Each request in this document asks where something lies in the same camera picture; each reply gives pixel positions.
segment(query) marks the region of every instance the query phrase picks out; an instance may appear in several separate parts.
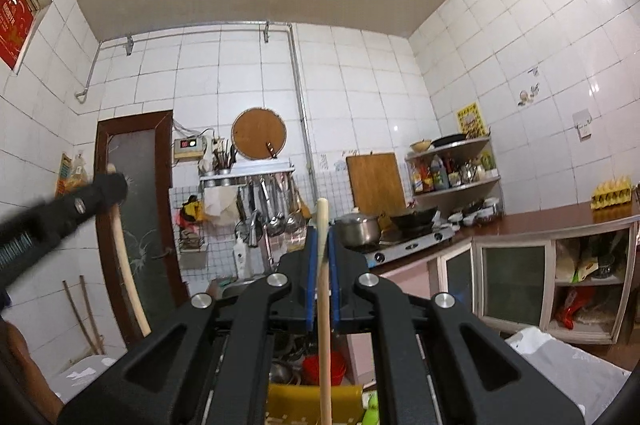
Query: gas stove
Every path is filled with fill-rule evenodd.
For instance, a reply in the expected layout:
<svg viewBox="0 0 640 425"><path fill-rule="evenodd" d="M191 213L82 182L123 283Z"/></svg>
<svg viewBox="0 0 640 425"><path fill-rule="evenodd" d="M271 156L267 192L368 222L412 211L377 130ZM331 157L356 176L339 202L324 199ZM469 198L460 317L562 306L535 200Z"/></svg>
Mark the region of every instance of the gas stove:
<svg viewBox="0 0 640 425"><path fill-rule="evenodd" d="M383 235L380 244L372 248L364 248L360 251L367 258L370 268L382 264L383 262L395 261L401 257L411 255L417 251L422 251L430 246L437 245L442 241L452 238L455 231L451 227L432 228L430 233L414 237L413 239L387 239Z"/></svg>

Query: frosted glass door panel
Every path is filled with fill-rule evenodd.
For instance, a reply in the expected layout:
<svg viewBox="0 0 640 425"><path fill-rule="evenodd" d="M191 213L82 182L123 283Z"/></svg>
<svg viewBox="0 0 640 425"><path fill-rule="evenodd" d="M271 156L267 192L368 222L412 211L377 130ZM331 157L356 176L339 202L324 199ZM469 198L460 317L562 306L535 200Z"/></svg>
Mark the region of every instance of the frosted glass door panel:
<svg viewBox="0 0 640 425"><path fill-rule="evenodd" d="M540 324L545 290L545 246L482 249L484 315Z"/></svg>
<svg viewBox="0 0 640 425"><path fill-rule="evenodd" d="M471 250L447 259L445 265L449 293L472 312L474 308L474 289L471 274Z"/></svg>
<svg viewBox="0 0 640 425"><path fill-rule="evenodd" d="M129 193L120 207L122 230L133 279L154 329L175 309L162 257L156 198L156 133L154 130L111 136L108 161L127 177Z"/></svg>

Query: egg tray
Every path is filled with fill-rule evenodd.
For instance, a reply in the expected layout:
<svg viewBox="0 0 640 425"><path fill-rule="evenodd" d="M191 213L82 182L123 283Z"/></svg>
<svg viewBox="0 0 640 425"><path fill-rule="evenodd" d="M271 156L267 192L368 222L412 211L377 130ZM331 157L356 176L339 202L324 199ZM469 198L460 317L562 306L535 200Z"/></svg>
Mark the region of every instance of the egg tray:
<svg viewBox="0 0 640 425"><path fill-rule="evenodd" d="M631 185L625 185L623 188L602 190L596 189L591 197L591 210L604 209L614 205L622 205L631 201Z"/></svg>

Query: blue gripper pad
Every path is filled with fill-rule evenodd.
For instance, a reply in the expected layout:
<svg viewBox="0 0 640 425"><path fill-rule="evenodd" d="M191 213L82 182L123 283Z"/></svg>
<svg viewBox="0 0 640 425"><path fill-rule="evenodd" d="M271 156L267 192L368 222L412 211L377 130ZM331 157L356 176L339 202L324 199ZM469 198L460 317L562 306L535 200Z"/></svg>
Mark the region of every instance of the blue gripper pad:
<svg viewBox="0 0 640 425"><path fill-rule="evenodd" d="M326 239L329 255L329 286L331 288L331 327L335 329L340 322L340 301L338 299L338 269L335 259L335 231L329 227Z"/></svg>
<svg viewBox="0 0 640 425"><path fill-rule="evenodd" d="M316 275L318 271L318 231L309 226L306 229L306 244L309 246L308 277L306 278L305 321L306 331L314 330L316 316Z"/></svg>

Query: wooden pole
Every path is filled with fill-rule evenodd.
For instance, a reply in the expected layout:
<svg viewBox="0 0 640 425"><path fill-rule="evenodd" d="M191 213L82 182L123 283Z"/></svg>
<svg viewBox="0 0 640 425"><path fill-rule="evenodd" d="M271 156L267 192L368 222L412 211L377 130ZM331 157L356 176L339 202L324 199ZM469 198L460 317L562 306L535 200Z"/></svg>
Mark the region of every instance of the wooden pole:
<svg viewBox="0 0 640 425"><path fill-rule="evenodd" d="M82 330L82 334L84 335L84 338L86 339L86 343L89 344L89 347L91 348L91 351L94 355L98 354L98 350L95 348L94 343L92 342L91 338L89 338L89 333L87 333L86 328L84 327L84 323L82 322L82 319L80 318L80 313L78 313L78 308L76 308L76 304L74 303L74 299L73 297L71 297L71 292L69 291L69 286L66 283L66 280L62 281L62 286L65 289L65 293L66 293L66 298L69 300L69 304L71 304L71 309L74 312L74 315L76 316L76 320L78 321L78 324L80 325L80 329Z"/></svg>
<svg viewBox="0 0 640 425"><path fill-rule="evenodd" d="M89 302L89 294L86 292L84 275L80 276L80 286L82 287L82 297L84 297L84 306L86 307L86 313L87 315L89 315L89 323L91 324L91 329L94 331L95 345L98 349L98 352L103 355L104 345L102 344L102 339L100 338L100 333L98 332L98 326L95 325L94 312L91 311L91 303Z"/></svg>
<svg viewBox="0 0 640 425"><path fill-rule="evenodd" d="M331 320L329 310L329 257L326 239L329 231L329 202L316 204L318 230L318 357L320 363L320 423L332 425L331 416Z"/></svg>
<svg viewBox="0 0 640 425"><path fill-rule="evenodd" d="M107 172L116 172L116 167L111 163L108 164ZM120 219L120 207L117 204L111 207L110 217L111 231L113 232L113 243L116 247L116 254L118 256L118 263L120 264L120 272L122 274L122 280L124 281L124 288L127 291L127 296L129 296L133 315L138 322L138 326L140 326L142 336L146 337L151 333L151 328L149 327L149 322L146 320L145 310L140 302L136 283L133 281L133 274L131 273L131 266L129 265L129 257L127 256L127 246L124 244L122 220Z"/></svg>

